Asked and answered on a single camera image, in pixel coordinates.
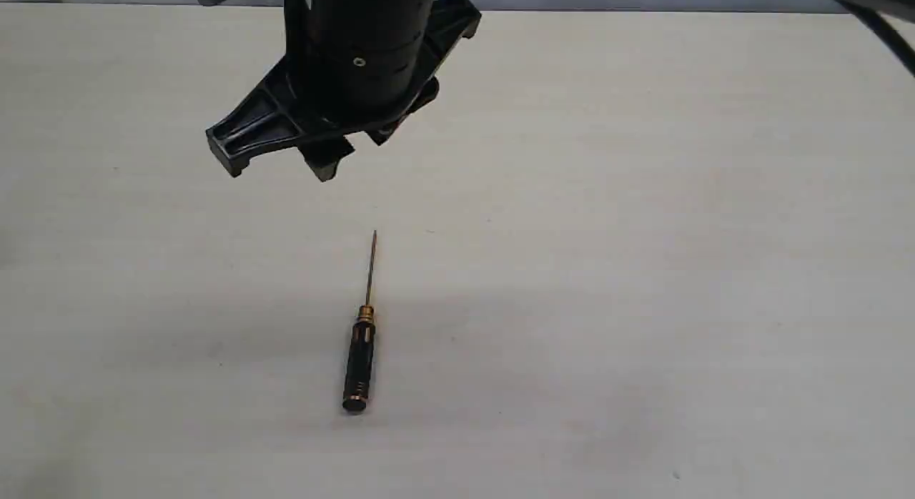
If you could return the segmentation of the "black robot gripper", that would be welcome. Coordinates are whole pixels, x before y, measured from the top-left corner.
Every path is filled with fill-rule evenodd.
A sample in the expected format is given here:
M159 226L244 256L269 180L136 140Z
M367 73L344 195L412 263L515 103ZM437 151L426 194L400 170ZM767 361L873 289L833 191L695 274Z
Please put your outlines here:
M437 99L437 71L483 15L470 0L283 0L285 52L206 131L233 177L252 158L300 151L320 182L355 151L351 134L385 144Z

